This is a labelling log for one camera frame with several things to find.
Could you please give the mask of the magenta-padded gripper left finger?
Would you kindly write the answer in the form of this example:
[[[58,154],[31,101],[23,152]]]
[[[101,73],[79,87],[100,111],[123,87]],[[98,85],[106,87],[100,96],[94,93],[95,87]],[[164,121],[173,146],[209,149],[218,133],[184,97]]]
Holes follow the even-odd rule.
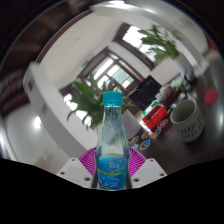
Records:
[[[57,175],[84,188],[97,188],[96,148],[91,148],[79,158],[70,158]]]

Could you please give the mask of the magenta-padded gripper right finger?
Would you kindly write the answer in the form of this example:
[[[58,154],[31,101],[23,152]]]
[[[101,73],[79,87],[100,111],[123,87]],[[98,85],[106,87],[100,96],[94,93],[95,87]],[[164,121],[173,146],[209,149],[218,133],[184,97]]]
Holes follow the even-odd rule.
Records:
[[[154,158],[146,159],[131,148],[128,165],[131,188],[140,188],[166,176],[166,172]]]

